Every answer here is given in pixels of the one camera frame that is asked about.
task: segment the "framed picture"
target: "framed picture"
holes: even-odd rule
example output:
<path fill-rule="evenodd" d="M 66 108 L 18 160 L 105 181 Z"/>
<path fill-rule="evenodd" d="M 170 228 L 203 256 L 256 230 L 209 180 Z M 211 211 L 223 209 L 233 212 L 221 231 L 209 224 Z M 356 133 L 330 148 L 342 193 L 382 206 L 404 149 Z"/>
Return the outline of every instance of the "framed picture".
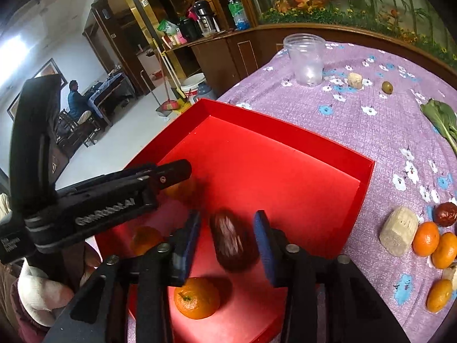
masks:
<path fill-rule="evenodd" d="M 56 62 L 52 58 L 49 59 L 46 62 L 46 64 L 40 68 L 40 70 L 35 74 L 34 78 L 47 76 L 47 75 L 55 75 L 55 74 L 60 75 L 60 79 L 61 79 L 60 88 L 62 89 L 66 84 L 68 84 L 68 81 L 65 79 L 62 72 L 57 67 Z M 7 109 L 8 115 L 10 115 L 12 120 L 14 120 L 14 117 L 16 116 L 17 105 L 19 104 L 19 95 L 20 95 L 20 93 L 14 98 L 13 102 L 10 104 L 10 106 Z"/>

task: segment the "leafy green vegetable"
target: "leafy green vegetable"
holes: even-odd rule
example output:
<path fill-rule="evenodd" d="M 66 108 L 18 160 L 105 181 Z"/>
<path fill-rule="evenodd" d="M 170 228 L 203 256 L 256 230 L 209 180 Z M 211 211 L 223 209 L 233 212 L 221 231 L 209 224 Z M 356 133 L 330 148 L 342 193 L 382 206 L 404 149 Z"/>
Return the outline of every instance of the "leafy green vegetable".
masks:
<path fill-rule="evenodd" d="M 420 110 L 440 132 L 441 136 L 449 142 L 457 156 L 456 115 L 452 108 L 439 100 L 429 99 L 427 104 L 420 106 Z"/>

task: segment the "person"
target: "person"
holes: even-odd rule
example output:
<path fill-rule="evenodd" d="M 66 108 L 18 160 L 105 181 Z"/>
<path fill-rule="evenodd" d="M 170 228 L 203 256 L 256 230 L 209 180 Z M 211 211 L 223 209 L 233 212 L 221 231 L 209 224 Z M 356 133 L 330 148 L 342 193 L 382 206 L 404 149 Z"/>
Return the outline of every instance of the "person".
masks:
<path fill-rule="evenodd" d="M 81 115 L 86 111 L 93 111 L 91 107 L 87 104 L 87 100 L 78 93 L 78 83 L 76 80 L 71 80 L 69 84 L 70 93 L 68 94 L 68 106 L 70 107 L 70 112 L 68 113 L 70 117 L 78 122 Z"/>
<path fill-rule="evenodd" d="M 105 120 L 99 118 L 94 110 L 89 106 L 87 103 L 87 99 L 83 97 L 78 92 L 78 83 L 76 80 L 71 80 L 69 84 L 70 93 L 68 94 L 68 106 L 70 108 L 70 112 L 68 115 L 76 122 L 81 118 L 82 114 L 86 111 L 89 111 L 90 114 L 87 114 L 87 117 L 91 117 L 95 120 L 98 127 L 104 131 L 107 123 Z"/>
<path fill-rule="evenodd" d="M 0 221 L 10 210 L 9 197 L 0 194 Z M 87 242 L 83 251 L 85 266 L 80 285 L 101 263 L 97 251 Z M 0 342 L 41 343 L 55 322 L 56 313 L 73 295 L 67 285 L 47 279 L 26 259 L 21 267 L 0 263 Z"/>

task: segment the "blue jacket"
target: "blue jacket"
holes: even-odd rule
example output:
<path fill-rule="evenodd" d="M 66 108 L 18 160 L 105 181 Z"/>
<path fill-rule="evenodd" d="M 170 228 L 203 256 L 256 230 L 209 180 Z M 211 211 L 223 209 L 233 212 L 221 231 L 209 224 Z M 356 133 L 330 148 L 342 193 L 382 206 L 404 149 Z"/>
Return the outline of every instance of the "blue jacket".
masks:
<path fill-rule="evenodd" d="M 76 90 L 72 90 L 68 94 L 68 106 L 70 107 L 68 114 L 75 121 L 79 120 L 84 112 L 91 111 L 87 100 Z"/>

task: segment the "green olive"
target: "green olive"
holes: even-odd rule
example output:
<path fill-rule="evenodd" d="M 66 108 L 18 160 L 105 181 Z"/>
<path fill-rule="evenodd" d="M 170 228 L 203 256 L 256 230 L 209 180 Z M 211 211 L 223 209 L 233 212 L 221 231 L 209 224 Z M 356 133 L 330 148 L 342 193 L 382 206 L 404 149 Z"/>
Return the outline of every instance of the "green olive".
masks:
<path fill-rule="evenodd" d="M 392 92 L 394 91 L 394 87 L 389 81 L 384 81 L 382 83 L 382 91 L 386 94 L 392 94 Z"/>

